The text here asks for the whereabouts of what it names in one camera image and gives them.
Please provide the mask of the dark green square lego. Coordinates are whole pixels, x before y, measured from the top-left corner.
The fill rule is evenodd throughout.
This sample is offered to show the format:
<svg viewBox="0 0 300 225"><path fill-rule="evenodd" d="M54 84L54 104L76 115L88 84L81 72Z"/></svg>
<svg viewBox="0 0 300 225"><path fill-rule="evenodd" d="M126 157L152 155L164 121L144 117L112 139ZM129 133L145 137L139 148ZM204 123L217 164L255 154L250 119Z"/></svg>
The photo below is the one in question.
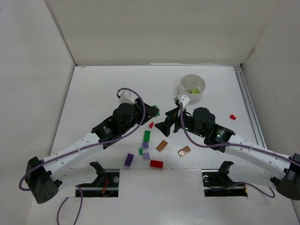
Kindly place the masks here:
<svg viewBox="0 0 300 225"><path fill-rule="evenodd" d="M153 107L156 109L156 114L154 116L154 118L155 118L155 117L158 117L160 115L160 110L156 105L154 105Z"/></svg>

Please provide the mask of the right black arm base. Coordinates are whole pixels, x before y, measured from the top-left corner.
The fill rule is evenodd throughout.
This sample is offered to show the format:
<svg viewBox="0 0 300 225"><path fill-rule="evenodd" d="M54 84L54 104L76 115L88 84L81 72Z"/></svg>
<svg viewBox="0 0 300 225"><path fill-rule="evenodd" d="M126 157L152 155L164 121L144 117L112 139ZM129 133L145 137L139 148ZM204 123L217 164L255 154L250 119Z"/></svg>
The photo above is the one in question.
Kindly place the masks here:
<svg viewBox="0 0 300 225"><path fill-rule="evenodd" d="M218 169L203 169L202 180L205 197L248 197L246 186L236 184L228 174L233 165L231 161L224 161Z"/></svg>

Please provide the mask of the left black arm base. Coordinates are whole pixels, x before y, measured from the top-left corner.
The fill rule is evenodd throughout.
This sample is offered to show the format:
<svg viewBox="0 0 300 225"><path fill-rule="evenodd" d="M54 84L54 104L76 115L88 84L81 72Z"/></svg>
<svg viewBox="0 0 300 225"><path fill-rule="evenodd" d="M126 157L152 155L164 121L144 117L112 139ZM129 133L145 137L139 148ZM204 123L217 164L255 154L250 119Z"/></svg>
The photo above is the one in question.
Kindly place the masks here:
<svg viewBox="0 0 300 225"><path fill-rule="evenodd" d="M90 167L96 171L96 178L92 182L78 186L83 197L110 198L119 196L120 169L104 169L99 162L91 162Z"/></svg>

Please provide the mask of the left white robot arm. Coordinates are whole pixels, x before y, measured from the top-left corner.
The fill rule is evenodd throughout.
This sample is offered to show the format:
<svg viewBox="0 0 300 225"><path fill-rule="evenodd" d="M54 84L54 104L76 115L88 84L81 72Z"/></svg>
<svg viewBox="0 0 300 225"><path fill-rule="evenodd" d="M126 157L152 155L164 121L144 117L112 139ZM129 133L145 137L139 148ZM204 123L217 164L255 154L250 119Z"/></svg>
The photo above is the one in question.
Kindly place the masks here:
<svg viewBox="0 0 300 225"><path fill-rule="evenodd" d="M159 115L157 106L150 106L140 98L123 102L112 115L103 120L76 143L43 159L33 157L27 162L22 182L23 191L30 191L38 204L51 200L59 191L81 184L98 185L104 181L106 171L98 161L87 167L74 169L85 158L107 149Z"/></svg>

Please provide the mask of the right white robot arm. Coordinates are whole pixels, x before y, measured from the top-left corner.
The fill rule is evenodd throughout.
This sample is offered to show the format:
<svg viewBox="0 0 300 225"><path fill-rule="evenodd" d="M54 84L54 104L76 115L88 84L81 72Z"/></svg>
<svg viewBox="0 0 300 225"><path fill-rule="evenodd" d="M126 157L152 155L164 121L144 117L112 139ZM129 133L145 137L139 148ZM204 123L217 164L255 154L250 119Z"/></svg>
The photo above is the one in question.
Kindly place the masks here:
<svg viewBox="0 0 300 225"><path fill-rule="evenodd" d="M166 113L163 122L155 124L166 137L183 129L186 136L194 134L204 139L203 148L210 148L233 155L261 168L261 173L242 172L242 181L275 188L279 194L291 200L300 199L300 155L275 153L240 137L232 130L218 125L215 115L207 108L196 108L193 113L179 107Z"/></svg>

